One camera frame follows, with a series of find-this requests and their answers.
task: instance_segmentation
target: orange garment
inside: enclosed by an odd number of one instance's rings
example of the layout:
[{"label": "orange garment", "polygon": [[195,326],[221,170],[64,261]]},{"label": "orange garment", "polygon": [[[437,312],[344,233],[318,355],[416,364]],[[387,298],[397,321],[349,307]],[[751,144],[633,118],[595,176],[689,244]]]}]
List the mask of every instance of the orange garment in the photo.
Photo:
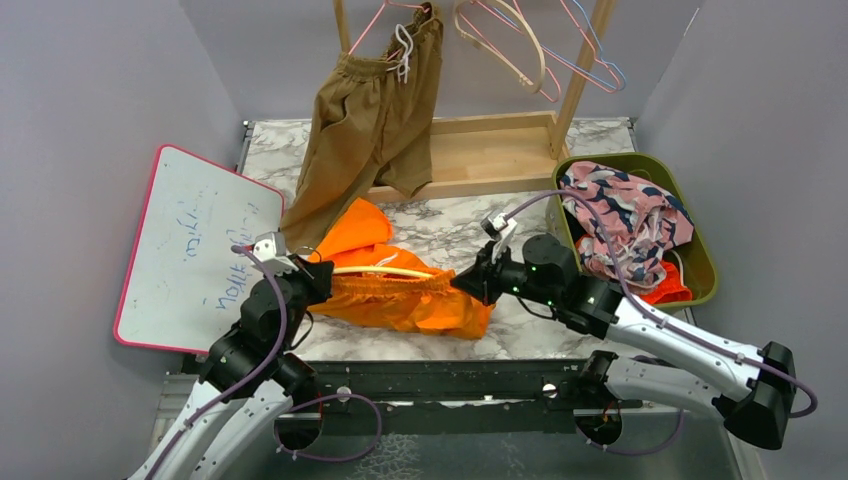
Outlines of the orange garment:
[{"label": "orange garment", "polygon": [[428,267],[412,252],[387,245],[389,219],[376,206],[356,199],[327,232],[310,261],[332,260],[336,267],[374,266],[427,272],[430,278],[356,273],[333,276],[333,297],[309,307],[312,313],[364,327],[444,334],[465,339],[486,333],[494,305],[485,307],[450,286],[453,270]]},{"label": "orange garment", "polygon": [[681,283],[680,272],[677,271],[677,267],[665,260],[662,260],[660,265],[665,269],[665,280],[657,285],[656,290],[645,295],[639,295],[639,298],[651,305],[688,302],[692,300],[692,290],[689,290]]}]

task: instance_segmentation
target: whiteboard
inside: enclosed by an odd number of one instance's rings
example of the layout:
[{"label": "whiteboard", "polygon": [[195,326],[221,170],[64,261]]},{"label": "whiteboard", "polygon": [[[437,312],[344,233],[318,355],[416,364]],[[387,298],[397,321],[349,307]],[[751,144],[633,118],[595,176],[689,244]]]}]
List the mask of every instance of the whiteboard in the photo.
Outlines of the whiteboard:
[{"label": "whiteboard", "polygon": [[126,345],[206,353],[239,319],[262,279],[230,251],[277,231],[277,191],[173,145],[156,154],[115,338]]}]

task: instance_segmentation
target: hanging pants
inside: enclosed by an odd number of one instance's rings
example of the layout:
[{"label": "hanging pants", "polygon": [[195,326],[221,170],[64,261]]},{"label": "hanging pants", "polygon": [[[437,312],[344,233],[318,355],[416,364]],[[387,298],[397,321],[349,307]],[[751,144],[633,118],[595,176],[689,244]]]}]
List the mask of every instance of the hanging pants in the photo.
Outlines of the hanging pants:
[{"label": "hanging pants", "polygon": [[[403,46],[393,37],[380,59],[339,56],[315,99],[312,132],[295,200],[280,228],[289,250],[315,247],[333,222],[374,184],[407,197],[432,181],[430,125],[441,74],[438,7],[415,10],[404,82],[395,71]],[[385,59],[401,50],[391,61]]]}]

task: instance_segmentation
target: green plastic bin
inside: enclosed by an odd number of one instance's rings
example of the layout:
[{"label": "green plastic bin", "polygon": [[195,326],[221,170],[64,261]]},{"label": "green plastic bin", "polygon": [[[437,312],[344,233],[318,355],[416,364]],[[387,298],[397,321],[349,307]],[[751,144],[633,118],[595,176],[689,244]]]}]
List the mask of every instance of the green plastic bin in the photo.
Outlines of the green plastic bin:
[{"label": "green plastic bin", "polygon": [[[642,153],[585,155],[566,158],[554,169],[551,177],[553,188],[560,188],[559,179],[565,174],[565,171],[568,170],[568,167],[572,163],[586,160],[650,180],[680,199],[691,216],[692,210],[689,209],[686,199],[683,198],[680,192],[680,187],[674,181],[674,177],[668,168],[656,158]],[[576,251],[575,242],[586,231],[580,226],[576,218],[565,212],[565,209],[562,208],[562,199],[560,197],[554,196],[548,200],[545,220],[548,224],[548,231],[556,235],[565,246]],[[692,235],[692,241],[674,249],[683,261],[683,282],[692,290],[692,300],[689,302],[661,303],[656,305],[657,308],[666,313],[673,314],[686,307],[701,305],[715,295],[716,288],[718,287],[715,266],[701,235],[698,233],[698,221],[694,217],[693,221],[695,222],[695,233]],[[577,260],[576,252],[574,261],[577,262],[577,268],[582,271],[580,262]]]}]

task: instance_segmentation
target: white marble table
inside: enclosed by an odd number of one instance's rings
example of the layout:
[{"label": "white marble table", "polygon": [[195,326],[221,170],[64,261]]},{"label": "white marble table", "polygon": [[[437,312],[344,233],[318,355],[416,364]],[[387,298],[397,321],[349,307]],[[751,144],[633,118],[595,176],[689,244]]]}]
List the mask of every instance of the white marble table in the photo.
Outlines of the white marble table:
[{"label": "white marble table", "polygon": [[[281,190],[291,202],[309,127],[308,121],[257,122],[243,173]],[[624,118],[576,120],[567,141],[573,155],[633,151]],[[480,220],[494,210],[516,207],[532,195],[510,193],[380,207],[395,227],[395,245],[416,253],[431,266],[460,272],[488,240],[479,227]],[[542,201],[516,217],[519,227],[512,244],[514,257],[520,259],[526,239],[545,231],[544,210]],[[638,353],[628,346],[579,335],[557,322],[533,317],[514,298],[504,295],[486,335],[478,341],[363,328],[316,316],[315,327],[298,354],[305,360],[486,360],[585,358],[596,349],[623,355]]]}]

